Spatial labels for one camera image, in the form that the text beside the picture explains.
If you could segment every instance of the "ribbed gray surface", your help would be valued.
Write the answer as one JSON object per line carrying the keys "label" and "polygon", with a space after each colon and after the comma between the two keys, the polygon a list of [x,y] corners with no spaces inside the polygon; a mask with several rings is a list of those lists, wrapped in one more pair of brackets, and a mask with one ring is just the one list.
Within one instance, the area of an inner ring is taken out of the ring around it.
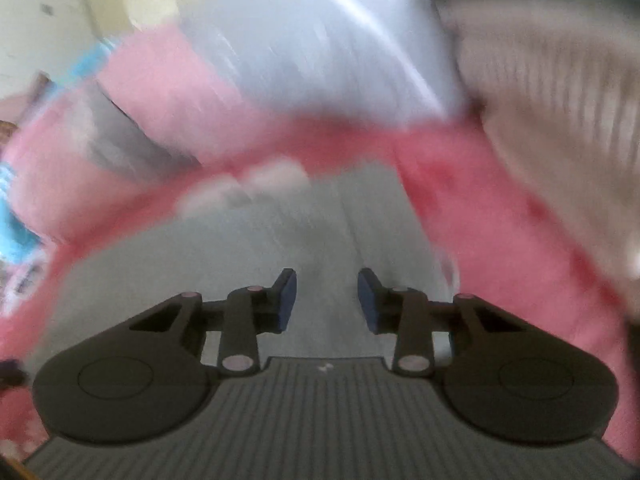
{"label": "ribbed gray surface", "polygon": [[94,449],[54,439],[29,461],[42,480],[627,480],[596,440],[529,449],[459,421],[422,380],[379,359],[275,358],[223,383],[192,422],[153,442]]}

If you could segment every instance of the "blue cloth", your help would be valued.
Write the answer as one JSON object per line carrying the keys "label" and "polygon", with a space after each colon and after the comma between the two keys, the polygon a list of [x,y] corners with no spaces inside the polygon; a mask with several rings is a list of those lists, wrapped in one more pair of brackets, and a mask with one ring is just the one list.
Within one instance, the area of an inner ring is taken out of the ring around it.
{"label": "blue cloth", "polygon": [[75,86],[79,82],[91,77],[107,63],[111,53],[117,48],[118,40],[102,40],[88,52],[83,54],[65,76],[54,82],[47,89],[45,102],[55,97],[65,88]]}
{"label": "blue cloth", "polygon": [[7,195],[14,172],[0,164],[0,257],[12,265],[24,263],[39,247],[40,238],[29,231],[9,208]]}

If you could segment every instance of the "gray fabric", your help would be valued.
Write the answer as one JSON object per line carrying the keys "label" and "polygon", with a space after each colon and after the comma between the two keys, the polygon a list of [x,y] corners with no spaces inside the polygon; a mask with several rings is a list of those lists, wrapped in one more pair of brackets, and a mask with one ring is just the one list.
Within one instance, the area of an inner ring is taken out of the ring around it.
{"label": "gray fabric", "polygon": [[71,120],[78,131],[76,141],[89,160],[129,178],[162,178],[198,165],[194,157],[149,139],[97,83],[87,85]]}
{"label": "gray fabric", "polygon": [[[260,336],[263,359],[390,358],[394,336],[371,335],[357,301],[363,266],[389,286],[420,288],[432,300],[452,296],[396,174],[377,165],[281,199],[175,220],[83,260],[28,368],[182,291],[220,300],[235,288],[270,285],[284,267],[298,272],[298,299],[286,333]],[[215,362],[217,341],[207,339],[204,362]]]}
{"label": "gray fabric", "polygon": [[404,125],[466,109],[449,38],[418,0],[206,0],[181,29],[243,96]]}

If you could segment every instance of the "blue pattern fabric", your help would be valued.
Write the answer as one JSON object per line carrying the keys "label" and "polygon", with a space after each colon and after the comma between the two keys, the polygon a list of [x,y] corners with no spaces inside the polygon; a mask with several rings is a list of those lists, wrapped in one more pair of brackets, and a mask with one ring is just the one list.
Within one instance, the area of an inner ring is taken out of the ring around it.
{"label": "blue pattern fabric", "polygon": [[40,238],[29,231],[9,208],[7,195],[14,172],[0,164],[0,258],[12,265],[24,263],[40,245]]}

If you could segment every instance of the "black plastic part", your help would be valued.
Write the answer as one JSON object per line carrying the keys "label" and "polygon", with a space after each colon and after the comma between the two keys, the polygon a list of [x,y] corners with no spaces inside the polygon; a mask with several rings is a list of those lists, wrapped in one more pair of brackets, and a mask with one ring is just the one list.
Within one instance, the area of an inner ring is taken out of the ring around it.
{"label": "black plastic part", "polygon": [[631,363],[640,379],[640,324],[629,321],[626,325],[626,343],[631,355]]}
{"label": "black plastic part", "polygon": [[398,327],[398,341],[392,370],[409,377],[427,377],[434,372],[433,316],[429,300],[423,292],[409,290],[403,298],[402,316]]}
{"label": "black plastic part", "polygon": [[48,361],[33,398],[49,431],[122,444],[193,415],[214,386],[197,359],[205,334],[190,326],[201,303],[200,295],[175,296]]}
{"label": "black plastic part", "polygon": [[0,480],[24,480],[24,477],[7,463],[2,455],[0,455]]}
{"label": "black plastic part", "polygon": [[[358,273],[358,300],[364,314],[367,327],[374,334],[380,333],[380,318],[384,316],[384,305],[388,295],[388,288],[371,269],[362,269]],[[395,316],[399,318],[400,309],[396,309]]]}
{"label": "black plastic part", "polygon": [[222,381],[170,434],[112,449],[52,439],[27,466],[42,480],[630,480],[597,438],[520,446],[459,420],[434,380],[383,359],[270,358]]}
{"label": "black plastic part", "polygon": [[454,304],[471,343],[444,373],[443,388],[465,420],[542,446],[606,427],[618,386],[602,362],[479,298],[456,297]]}
{"label": "black plastic part", "polygon": [[246,376],[260,371],[252,293],[246,289],[236,290],[226,298],[218,370],[229,376]]}
{"label": "black plastic part", "polygon": [[207,331],[222,331],[220,364],[252,360],[241,370],[221,366],[224,375],[256,373],[256,334],[280,333],[295,295],[295,272],[285,269],[271,288],[242,288],[226,301],[175,296],[49,360],[33,384],[36,408],[50,433],[90,444],[166,433],[190,420],[219,384],[218,371],[200,363]]}
{"label": "black plastic part", "polygon": [[27,380],[28,375],[20,367],[20,361],[16,359],[0,361],[0,392],[24,386]]}

